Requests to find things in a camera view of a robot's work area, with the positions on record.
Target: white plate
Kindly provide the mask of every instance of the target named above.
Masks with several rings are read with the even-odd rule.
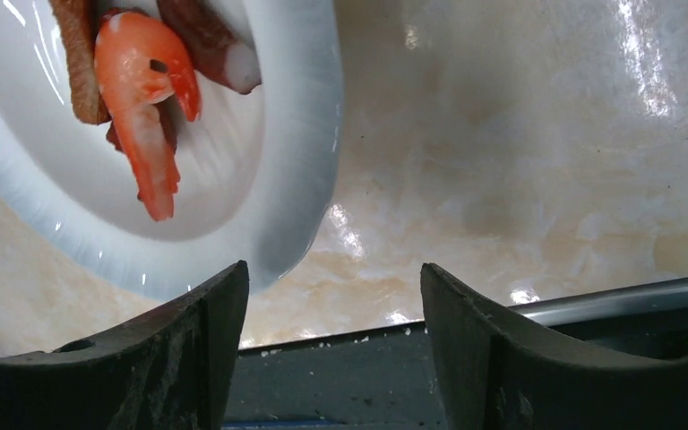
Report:
[[[72,114],[47,0],[0,1],[0,194],[75,261],[147,297],[176,297],[239,259],[252,291],[267,288],[304,256],[331,198],[343,100],[331,1],[226,7],[254,40],[263,85],[242,97],[200,77],[176,216],[158,224],[107,128]]]

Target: glossy surface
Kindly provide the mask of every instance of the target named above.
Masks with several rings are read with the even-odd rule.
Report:
[[[688,3],[336,11],[332,206],[307,257],[251,298],[245,347],[419,319],[427,261],[507,305],[688,276]],[[37,269],[41,243],[0,205],[0,351],[25,325],[58,346],[153,305],[56,253]],[[30,287],[11,286],[21,271]]]
[[[115,4],[157,11],[154,0]],[[0,39],[10,41],[0,47],[3,198],[75,261],[146,297],[177,297],[238,259],[249,262],[253,291],[294,267],[336,178],[335,16],[330,2],[253,0],[245,9],[263,86],[239,96],[200,76],[201,120],[175,115],[176,216],[155,223],[135,198],[129,163],[105,141],[108,125],[73,117],[48,2],[0,2]]]

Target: dark hole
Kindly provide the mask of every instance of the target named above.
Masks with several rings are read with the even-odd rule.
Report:
[[[93,346],[93,342],[87,339],[81,339],[81,340],[76,340],[75,342],[70,342],[60,349],[55,350],[54,352],[72,352],[72,351],[81,351],[83,349],[88,349]]]
[[[155,72],[160,72],[160,73],[167,73],[168,72],[168,65],[162,63],[159,60],[150,60],[149,61],[149,68]]]

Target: beige marble surface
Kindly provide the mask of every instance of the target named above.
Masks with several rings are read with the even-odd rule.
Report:
[[[437,262],[505,304],[688,276],[688,2],[339,0],[340,178],[242,345],[421,317]],[[155,303],[0,201],[0,356]]]

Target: orange shrimp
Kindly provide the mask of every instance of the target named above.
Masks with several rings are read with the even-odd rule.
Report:
[[[112,9],[102,18],[94,68],[139,198],[155,221],[173,217],[180,173],[156,104],[175,94],[188,121],[202,111],[191,58],[167,25],[140,12]],[[166,71],[155,70],[164,65]]]

